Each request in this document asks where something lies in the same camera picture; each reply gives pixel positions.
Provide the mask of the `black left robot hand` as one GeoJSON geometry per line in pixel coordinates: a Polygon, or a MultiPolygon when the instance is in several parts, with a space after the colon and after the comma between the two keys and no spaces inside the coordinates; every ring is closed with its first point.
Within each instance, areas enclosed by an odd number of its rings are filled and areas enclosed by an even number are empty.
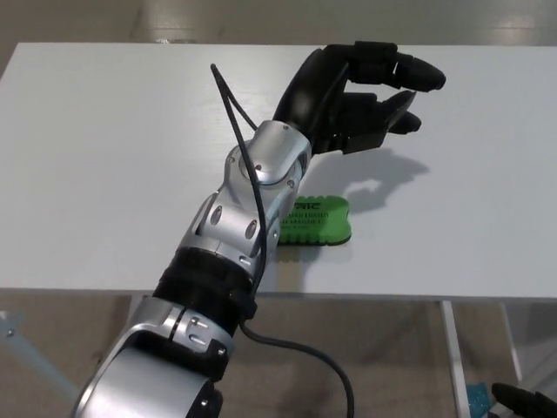
{"type": "Polygon", "coordinates": [[[417,92],[445,83],[443,71],[397,44],[329,44],[300,66],[273,117],[300,131],[312,154],[364,152],[389,133],[416,132],[421,120],[408,109],[417,92]]]}

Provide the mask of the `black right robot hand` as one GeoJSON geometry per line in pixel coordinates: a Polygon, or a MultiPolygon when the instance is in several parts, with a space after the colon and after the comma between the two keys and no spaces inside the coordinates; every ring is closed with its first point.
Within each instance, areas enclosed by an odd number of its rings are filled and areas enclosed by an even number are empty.
{"type": "Polygon", "coordinates": [[[529,392],[505,383],[494,383],[495,400],[519,417],[556,418],[556,402],[540,392],[529,392]]]}

